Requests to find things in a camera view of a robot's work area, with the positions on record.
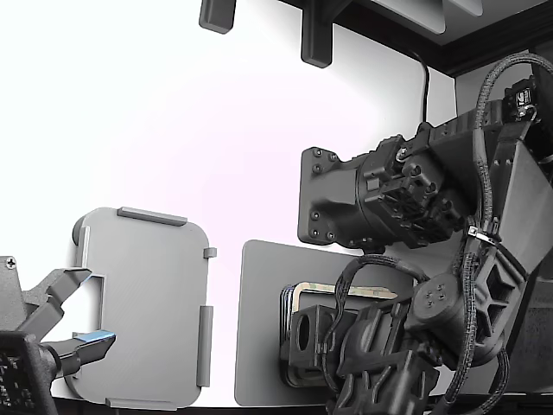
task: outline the gray clip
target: gray clip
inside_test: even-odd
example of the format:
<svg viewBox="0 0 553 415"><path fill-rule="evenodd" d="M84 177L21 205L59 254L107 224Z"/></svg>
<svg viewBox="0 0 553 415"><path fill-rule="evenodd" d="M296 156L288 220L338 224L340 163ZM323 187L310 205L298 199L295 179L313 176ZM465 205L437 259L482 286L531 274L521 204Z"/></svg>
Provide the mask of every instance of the gray clip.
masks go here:
<svg viewBox="0 0 553 415"><path fill-rule="evenodd" d="M210 258L217 258L217 248L206 248L204 249L204 258L210 259Z"/></svg>
<svg viewBox="0 0 553 415"><path fill-rule="evenodd" d="M198 369L196 385L209 387L211 373L211 346L213 334L213 306L200 307L200 338L198 341Z"/></svg>

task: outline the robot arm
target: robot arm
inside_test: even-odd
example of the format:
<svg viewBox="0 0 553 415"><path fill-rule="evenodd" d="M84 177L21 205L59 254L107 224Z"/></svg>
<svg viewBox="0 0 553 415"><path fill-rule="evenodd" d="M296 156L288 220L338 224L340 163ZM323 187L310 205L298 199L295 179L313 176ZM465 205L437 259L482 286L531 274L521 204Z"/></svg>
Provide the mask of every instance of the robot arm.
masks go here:
<svg viewBox="0 0 553 415"><path fill-rule="evenodd" d="M298 311L283 346L289 367L308 369L311 379L320 373L333 392L334 415L422 414L442 364L455 377L435 414L447 413L470 367L496 357L498 393L480 413L505 389L505 327L525 312L526 286L553 248L553 141L532 79L503 100L486 101L477 138L478 108L436 128L421 124L411 140L389 138L348 162L331 151L303 152L299 239L365 252L340 276L336 308ZM481 154L491 157L484 163ZM358 313L343 310L361 266L398 266L377 261L387 258L386 246L402 241L415 249L460 230L463 242L449 270L428 280L418 275L408 296ZM304 341L312 347L301 349L303 318L315 329Z"/></svg>
<svg viewBox="0 0 553 415"><path fill-rule="evenodd" d="M54 270L33 290L21 291L15 260L4 257L0 263L0 414L57 415L52 382L103 359L116 336L100 330L40 343L63 317L61 305L92 273Z"/></svg>

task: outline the braided cable sleeve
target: braided cable sleeve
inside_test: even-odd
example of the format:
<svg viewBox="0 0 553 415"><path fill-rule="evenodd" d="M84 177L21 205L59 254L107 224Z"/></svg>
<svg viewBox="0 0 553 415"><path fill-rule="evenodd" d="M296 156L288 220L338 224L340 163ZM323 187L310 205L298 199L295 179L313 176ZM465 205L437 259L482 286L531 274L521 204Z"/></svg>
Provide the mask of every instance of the braided cable sleeve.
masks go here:
<svg viewBox="0 0 553 415"><path fill-rule="evenodd" d="M468 369L473 363L474 342L476 339L476 300L474 295L474 263L476 255L468 252L465 255L462 268L462 289L464 297L465 335L461 346L461 355L454 377L448 390L442 396L431 415L448 413L449 407L457 400L459 392L468 376Z"/></svg>
<svg viewBox="0 0 553 415"><path fill-rule="evenodd" d="M365 267L366 265L382 265L394 268L412 278L416 281L423 282L428 281L429 277L422 271L420 268L410 265L401 259L395 259L392 257L387 257L380 254L368 254L361 257L357 257L350 261L346 266L344 271L340 274L338 281L334 287L334 298L336 301L336 317L334 318L332 324L328 328L322 339L322 351L321 351L321 364L322 372L327 383L327 386L335 393L338 393L340 390L338 388L338 383L333 378L333 376L328 372L327 368L327 347L328 341L330 340L332 334L340 324L342 317L344 316L344 310L346 307L347 295L349 294L350 288L352 287L353 279L357 272Z"/></svg>
<svg viewBox="0 0 553 415"><path fill-rule="evenodd" d="M492 395L490 395L486 402L484 402L478 408L466 412L464 415L485 415L489 413L501 400L501 398L505 394L507 385L509 384L509 373L511 372L509 355L504 348L502 348L498 354L498 364L499 382L498 385L495 387Z"/></svg>
<svg viewBox="0 0 553 415"><path fill-rule="evenodd" d="M486 79L482 84L476 103L476 114L474 117L473 156L483 194L483 200L481 201L482 218L480 222L483 229L487 229L487 226L492 221L493 217L492 184L490 183L490 176L487 167L486 146L484 142L484 132L482 130L484 124L484 114L486 112L486 103L490 99L493 86L499 76L507 68L520 63L538 65L553 76L553 64L551 64L551 62L536 54L520 53L508 56L499 62L486 76Z"/></svg>

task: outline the black shelf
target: black shelf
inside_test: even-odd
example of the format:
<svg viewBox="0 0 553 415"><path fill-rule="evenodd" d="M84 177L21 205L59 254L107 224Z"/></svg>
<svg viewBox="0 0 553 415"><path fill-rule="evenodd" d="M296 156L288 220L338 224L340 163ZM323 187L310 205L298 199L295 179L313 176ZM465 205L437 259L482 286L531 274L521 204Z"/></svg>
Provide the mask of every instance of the black shelf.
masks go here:
<svg viewBox="0 0 553 415"><path fill-rule="evenodd" d="M332 27L336 23L359 35L457 77L513 53L553 40L553 2L546 1L508 16L452 42L436 41L353 0L279 0L303 11L302 59L317 67L332 63ZM200 25L226 33L232 28L236 0L203 0Z"/></svg>

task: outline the metal plate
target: metal plate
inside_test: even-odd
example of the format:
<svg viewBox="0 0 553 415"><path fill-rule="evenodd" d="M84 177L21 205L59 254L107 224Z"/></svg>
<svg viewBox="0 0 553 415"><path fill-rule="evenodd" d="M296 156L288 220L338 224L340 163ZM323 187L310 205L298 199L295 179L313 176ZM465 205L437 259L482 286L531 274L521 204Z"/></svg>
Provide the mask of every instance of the metal plate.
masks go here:
<svg viewBox="0 0 553 415"><path fill-rule="evenodd" d="M287 285L303 281L335 284L354 256L286 246L260 240L246 242L238 314L235 399L241 406L323 405L320 388L296 389L280 377L280 296ZM412 289L404 274L368 265L354 280L357 286L385 287L398 295ZM333 296L305 294L302 308L320 303L334 306Z"/></svg>
<svg viewBox="0 0 553 415"><path fill-rule="evenodd" d="M199 335L207 295L204 232L185 218L103 207L81 219L73 235L78 265L104 277L99 329L116 333L117 341L67 384L111 407L193 404L197 377L205 379L199 375L208 370L198 365L198 351L210 344Z"/></svg>

